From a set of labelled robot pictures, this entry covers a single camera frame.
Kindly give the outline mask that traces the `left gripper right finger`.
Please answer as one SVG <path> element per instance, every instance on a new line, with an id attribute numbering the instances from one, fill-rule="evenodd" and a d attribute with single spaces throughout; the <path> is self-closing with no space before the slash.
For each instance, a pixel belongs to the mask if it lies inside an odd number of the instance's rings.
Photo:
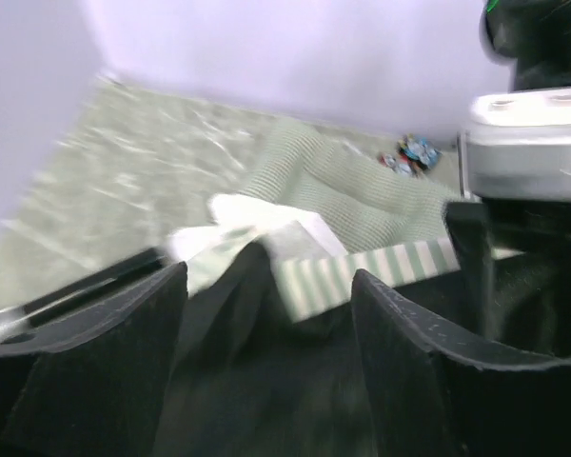
<path id="1" fill-rule="evenodd" d="M 360 270 L 353 324 L 382 456 L 571 456 L 571 357 L 488 340 Z"/>

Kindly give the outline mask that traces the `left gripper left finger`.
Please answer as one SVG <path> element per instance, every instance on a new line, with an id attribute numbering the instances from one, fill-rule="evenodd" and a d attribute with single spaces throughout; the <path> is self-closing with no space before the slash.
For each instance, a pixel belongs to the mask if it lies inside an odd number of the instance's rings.
<path id="1" fill-rule="evenodd" d="M 0 456 L 149 456 L 186 300 L 174 265 L 0 345 Z"/>

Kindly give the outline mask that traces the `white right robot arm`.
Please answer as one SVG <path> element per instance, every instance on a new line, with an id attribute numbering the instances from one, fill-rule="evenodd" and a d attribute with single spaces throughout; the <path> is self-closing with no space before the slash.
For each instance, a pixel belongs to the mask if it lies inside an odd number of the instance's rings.
<path id="1" fill-rule="evenodd" d="M 571 0 L 487 1 L 486 53 L 514 63 L 513 91 L 571 87 Z"/>

